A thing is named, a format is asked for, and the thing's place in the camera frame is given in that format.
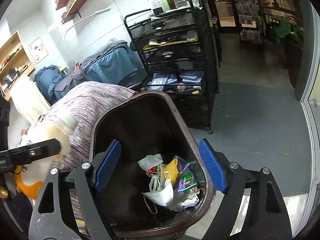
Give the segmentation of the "left hand in dark sleeve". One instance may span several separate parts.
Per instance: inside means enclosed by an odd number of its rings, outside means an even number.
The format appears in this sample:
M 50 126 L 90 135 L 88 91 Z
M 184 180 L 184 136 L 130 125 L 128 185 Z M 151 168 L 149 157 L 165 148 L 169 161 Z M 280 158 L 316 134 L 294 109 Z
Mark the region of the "left hand in dark sleeve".
M 28 197 L 18 193 L 11 197 L 1 186 L 1 231 L 13 239 L 28 239 L 33 206 Z

